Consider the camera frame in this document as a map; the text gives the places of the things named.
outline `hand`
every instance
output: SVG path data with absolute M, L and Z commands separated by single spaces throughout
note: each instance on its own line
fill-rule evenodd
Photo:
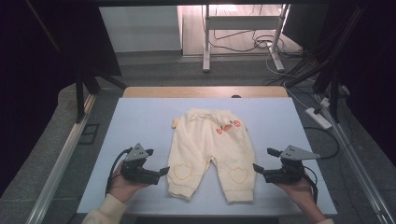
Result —
M 289 197 L 297 204 L 314 201 L 311 185 L 303 178 L 296 183 L 275 185 L 285 190 Z
M 312 189 L 305 179 L 292 184 L 275 184 L 286 191 L 289 197 L 303 211 L 310 223 L 318 223 L 326 219 L 315 204 Z
M 134 194 L 142 188 L 148 186 L 148 184 L 141 183 L 132 183 L 126 180 L 120 173 L 122 162 L 120 162 L 117 169 L 114 171 L 111 180 L 111 188 L 109 194 L 113 195 L 115 198 L 125 203 L 128 201 Z

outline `white sleeve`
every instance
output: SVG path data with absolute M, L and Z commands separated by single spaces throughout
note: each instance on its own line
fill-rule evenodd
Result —
M 91 212 L 82 221 L 83 224 L 118 224 L 127 206 L 116 199 L 113 195 L 107 194 L 105 201 L 99 209 Z
M 318 222 L 317 224 L 334 224 L 334 222 L 332 221 L 332 219 L 329 218 L 321 222 Z

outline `cream pants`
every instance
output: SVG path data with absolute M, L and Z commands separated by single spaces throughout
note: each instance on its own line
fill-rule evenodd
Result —
M 191 109 L 174 133 L 169 193 L 191 199 L 210 165 L 216 165 L 227 202 L 253 201 L 255 155 L 247 129 L 229 110 Z

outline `white wall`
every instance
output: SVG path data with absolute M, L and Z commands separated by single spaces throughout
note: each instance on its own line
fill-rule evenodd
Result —
M 100 7 L 115 52 L 181 49 L 177 6 Z

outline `heart patch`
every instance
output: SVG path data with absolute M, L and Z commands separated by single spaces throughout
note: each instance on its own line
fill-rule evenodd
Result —
M 192 168 L 186 164 L 174 166 L 174 173 L 177 179 L 184 180 L 191 175 Z
M 248 179 L 248 171 L 242 168 L 235 168 L 230 171 L 230 178 L 236 184 L 242 184 Z

